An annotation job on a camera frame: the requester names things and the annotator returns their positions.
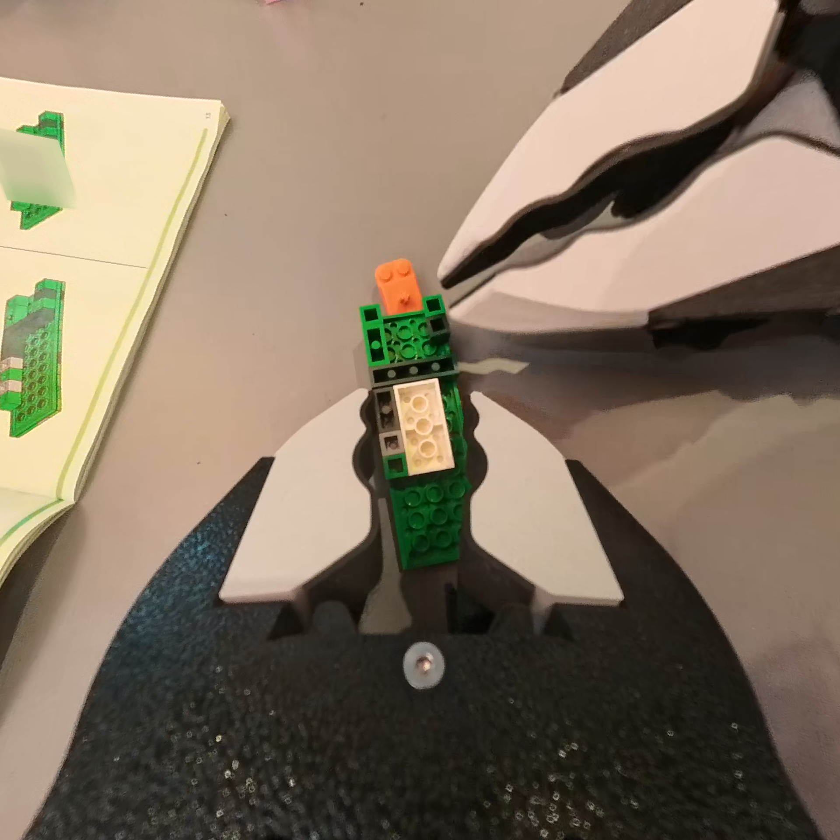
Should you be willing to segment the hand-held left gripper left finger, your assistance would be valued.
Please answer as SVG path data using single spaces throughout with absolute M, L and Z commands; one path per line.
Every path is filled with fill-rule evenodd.
M 383 572 L 372 393 L 357 388 L 275 453 L 218 598 L 279 606 L 277 634 L 362 633 Z

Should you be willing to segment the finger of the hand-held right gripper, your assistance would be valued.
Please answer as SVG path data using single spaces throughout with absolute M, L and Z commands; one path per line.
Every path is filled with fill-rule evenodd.
M 656 214 L 502 271 L 449 318 L 508 335 L 640 329 L 664 304 L 838 245 L 838 190 L 837 153 L 764 135 L 706 166 Z
M 467 214 L 439 264 L 441 286 L 480 273 L 476 258 L 531 211 L 729 115 L 754 88 L 782 17 L 773 1 L 689 2 L 553 99 Z

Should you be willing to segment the green toy brick model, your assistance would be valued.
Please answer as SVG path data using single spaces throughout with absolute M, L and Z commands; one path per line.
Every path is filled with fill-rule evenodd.
M 456 562 L 470 483 L 445 302 L 395 315 L 362 306 L 360 325 L 402 569 Z

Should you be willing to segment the building instruction booklet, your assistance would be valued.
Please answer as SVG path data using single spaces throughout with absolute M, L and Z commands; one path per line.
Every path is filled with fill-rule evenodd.
M 2 130 L 61 149 L 76 205 L 2 196 L 1 581 L 79 498 L 209 173 L 213 99 L 2 79 Z

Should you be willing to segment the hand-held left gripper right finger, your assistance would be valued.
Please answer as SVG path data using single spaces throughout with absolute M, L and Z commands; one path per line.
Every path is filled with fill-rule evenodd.
M 541 634 L 556 607 L 618 607 L 624 593 L 571 467 L 539 431 L 482 392 L 469 398 L 478 465 L 459 594 L 491 634 Z

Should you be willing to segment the orange toy brick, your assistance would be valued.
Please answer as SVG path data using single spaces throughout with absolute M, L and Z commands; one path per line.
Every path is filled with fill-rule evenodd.
M 380 264 L 375 269 L 374 279 L 387 317 L 424 309 L 423 295 L 409 259 L 399 258 Z

